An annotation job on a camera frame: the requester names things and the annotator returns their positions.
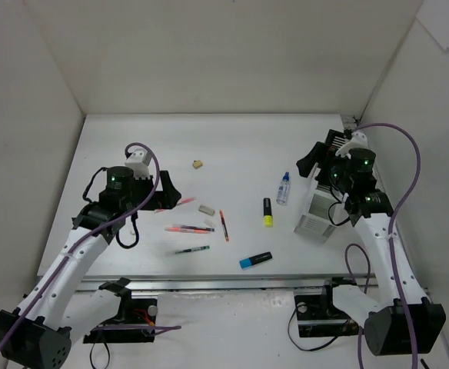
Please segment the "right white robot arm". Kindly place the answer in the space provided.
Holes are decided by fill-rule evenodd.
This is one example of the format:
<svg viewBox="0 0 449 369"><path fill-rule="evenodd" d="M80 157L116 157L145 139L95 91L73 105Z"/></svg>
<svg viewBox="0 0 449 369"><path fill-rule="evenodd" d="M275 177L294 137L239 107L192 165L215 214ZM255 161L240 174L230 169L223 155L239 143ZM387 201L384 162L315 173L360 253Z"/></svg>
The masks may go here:
<svg viewBox="0 0 449 369"><path fill-rule="evenodd" d="M318 142L297 163L300 176L307 177L317 169L316 180L342 197L380 293L376 301L351 282L330 284L329 291L318 298L318 306L328 317L343 311L356 322L375 356L428 354L446 315L441 304L430 302L409 265L391 222L394 209L377 188L375 158L367 148L351 148L338 155L332 146Z"/></svg>

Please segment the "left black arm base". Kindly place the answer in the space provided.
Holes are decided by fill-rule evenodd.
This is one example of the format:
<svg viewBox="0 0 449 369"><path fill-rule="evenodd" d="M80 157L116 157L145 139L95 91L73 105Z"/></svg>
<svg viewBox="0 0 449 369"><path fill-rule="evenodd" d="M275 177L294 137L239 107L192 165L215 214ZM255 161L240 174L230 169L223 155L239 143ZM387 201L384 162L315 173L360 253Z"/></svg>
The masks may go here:
<svg viewBox="0 0 449 369"><path fill-rule="evenodd" d="M105 325L153 325L156 317L149 314L150 307L157 307L156 298L135 298L128 288L129 280L120 278L115 282L105 282L98 287L100 291L110 291L119 298L120 304L116 315L101 322ZM140 344L153 343L155 330L135 328L110 329L103 331L91 331L85 335L83 344Z"/></svg>

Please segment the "orange red gel pen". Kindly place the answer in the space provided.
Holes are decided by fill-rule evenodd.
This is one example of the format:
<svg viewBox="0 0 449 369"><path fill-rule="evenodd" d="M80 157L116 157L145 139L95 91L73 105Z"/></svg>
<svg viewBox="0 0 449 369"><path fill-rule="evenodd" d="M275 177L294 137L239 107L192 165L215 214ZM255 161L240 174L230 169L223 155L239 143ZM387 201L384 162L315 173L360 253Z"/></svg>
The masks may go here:
<svg viewBox="0 0 449 369"><path fill-rule="evenodd" d="M225 222L224 213L223 213L223 211L221 209L219 210L219 214L220 214L221 224L222 224L222 227L223 227L225 241L229 242L230 240L229 240L228 229L227 229L227 225L226 225L226 222Z"/></svg>

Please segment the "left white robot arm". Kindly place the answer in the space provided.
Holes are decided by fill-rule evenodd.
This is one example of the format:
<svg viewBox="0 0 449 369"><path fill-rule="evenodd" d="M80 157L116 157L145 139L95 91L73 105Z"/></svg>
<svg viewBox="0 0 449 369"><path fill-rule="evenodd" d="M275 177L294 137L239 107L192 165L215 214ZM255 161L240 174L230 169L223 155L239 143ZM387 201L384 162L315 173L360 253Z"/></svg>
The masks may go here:
<svg viewBox="0 0 449 369"><path fill-rule="evenodd" d="M60 368L72 345L98 325L121 323L132 313L129 280L101 285L87 307L69 303L96 259L139 211L172 209L181 194L169 173L138 178L131 168L106 168L105 189L83 207L57 258L12 312L0 311L1 355L27 368Z"/></svg>

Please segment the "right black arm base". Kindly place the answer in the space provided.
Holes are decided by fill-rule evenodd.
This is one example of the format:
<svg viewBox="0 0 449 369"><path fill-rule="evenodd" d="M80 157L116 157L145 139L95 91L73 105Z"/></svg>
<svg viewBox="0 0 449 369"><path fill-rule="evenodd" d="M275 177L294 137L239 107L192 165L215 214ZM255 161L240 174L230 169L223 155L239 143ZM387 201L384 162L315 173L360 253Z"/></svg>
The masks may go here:
<svg viewBox="0 0 449 369"><path fill-rule="evenodd" d="M348 337L358 334L358 324L333 304L333 288L343 285L355 286L355 283L350 278L332 278L319 291L301 292L294 296L299 337Z"/></svg>

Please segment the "neon orange gel pen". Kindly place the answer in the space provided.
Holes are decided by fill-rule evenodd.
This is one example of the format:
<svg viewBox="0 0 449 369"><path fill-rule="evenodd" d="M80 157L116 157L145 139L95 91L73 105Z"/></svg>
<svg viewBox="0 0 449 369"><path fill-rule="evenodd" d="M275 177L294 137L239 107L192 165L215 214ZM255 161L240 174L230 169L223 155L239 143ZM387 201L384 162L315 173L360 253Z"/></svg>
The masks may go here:
<svg viewBox="0 0 449 369"><path fill-rule="evenodd" d="M175 232L175 233L190 233L190 234L208 234L209 231L204 229L194 229L194 228L180 228L180 227L166 227L165 231Z"/></svg>

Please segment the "pink red gel pen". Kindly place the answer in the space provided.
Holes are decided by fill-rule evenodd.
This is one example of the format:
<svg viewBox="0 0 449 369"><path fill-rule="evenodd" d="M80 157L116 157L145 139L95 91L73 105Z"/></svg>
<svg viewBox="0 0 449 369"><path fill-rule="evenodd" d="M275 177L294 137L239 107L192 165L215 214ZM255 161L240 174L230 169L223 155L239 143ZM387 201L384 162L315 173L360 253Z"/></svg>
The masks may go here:
<svg viewBox="0 0 449 369"><path fill-rule="evenodd" d="M181 206L183 204L191 203L191 202L193 202L195 200L196 200L196 197L181 199L180 201L178 201L178 203L173 208L176 208L176 207ZM170 208L170 209L163 209L163 208L157 209L157 210L154 210L154 213L158 214L158 213L161 213L163 211L171 210L173 208Z"/></svg>

